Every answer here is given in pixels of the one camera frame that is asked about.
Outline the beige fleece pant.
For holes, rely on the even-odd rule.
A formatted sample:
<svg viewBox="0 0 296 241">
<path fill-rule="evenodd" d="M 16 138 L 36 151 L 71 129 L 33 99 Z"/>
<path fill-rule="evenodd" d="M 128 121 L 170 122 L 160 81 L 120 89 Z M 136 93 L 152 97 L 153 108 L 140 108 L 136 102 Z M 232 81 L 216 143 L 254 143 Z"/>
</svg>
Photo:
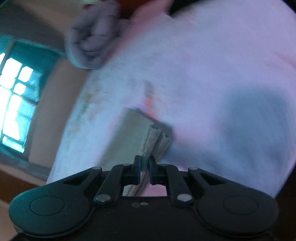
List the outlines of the beige fleece pant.
<svg viewBox="0 0 296 241">
<path fill-rule="evenodd" d="M 100 165 L 104 170 L 111 170 L 115 165 L 131 164 L 135 156 L 140 156 L 140 184 L 128 185 L 123 191 L 124 196 L 140 196 L 149 181 L 149 158 L 154 157 L 156 161 L 163 158 L 172 140 L 172 127 L 128 108 L 100 159 Z"/>
</svg>

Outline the pink floral bed sheet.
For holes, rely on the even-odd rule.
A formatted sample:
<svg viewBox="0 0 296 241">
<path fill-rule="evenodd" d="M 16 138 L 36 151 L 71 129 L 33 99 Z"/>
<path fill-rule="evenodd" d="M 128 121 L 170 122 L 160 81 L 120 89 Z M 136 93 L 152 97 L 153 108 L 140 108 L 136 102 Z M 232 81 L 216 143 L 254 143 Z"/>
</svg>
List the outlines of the pink floral bed sheet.
<svg viewBox="0 0 296 241">
<path fill-rule="evenodd" d="M 139 8 L 90 73 L 48 183 L 133 162 L 130 136 L 150 117 L 171 128 L 161 163 L 277 196 L 295 166 L 295 12 L 284 1 L 202 1 L 170 16 L 170 5 Z"/>
</svg>

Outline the bright barred window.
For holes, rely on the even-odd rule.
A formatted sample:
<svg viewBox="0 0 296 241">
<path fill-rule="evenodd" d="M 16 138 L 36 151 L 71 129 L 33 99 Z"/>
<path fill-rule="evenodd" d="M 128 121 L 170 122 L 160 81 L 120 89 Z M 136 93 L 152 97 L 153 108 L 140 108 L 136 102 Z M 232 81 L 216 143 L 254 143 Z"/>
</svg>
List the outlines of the bright barred window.
<svg viewBox="0 0 296 241">
<path fill-rule="evenodd" d="M 1 36 L 1 145 L 23 154 L 47 79 L 60 55 Z"/>
</svg>

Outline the grey folded blanket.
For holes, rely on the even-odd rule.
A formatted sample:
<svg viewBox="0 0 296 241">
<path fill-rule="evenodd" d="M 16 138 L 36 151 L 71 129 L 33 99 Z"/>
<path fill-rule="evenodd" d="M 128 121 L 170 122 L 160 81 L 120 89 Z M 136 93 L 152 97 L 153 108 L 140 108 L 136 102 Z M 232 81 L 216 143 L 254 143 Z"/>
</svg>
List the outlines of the grey folded blanket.
<svg viewBox="0 0 296 241">
<path fill-rule="evenodd" d="M 81 69 L 98 69 L 120 41 L 129 20 L 120 18 L 117 1 L 101 1 L 79 15 L 67 30 L 65 51 Z"/>
</svg>

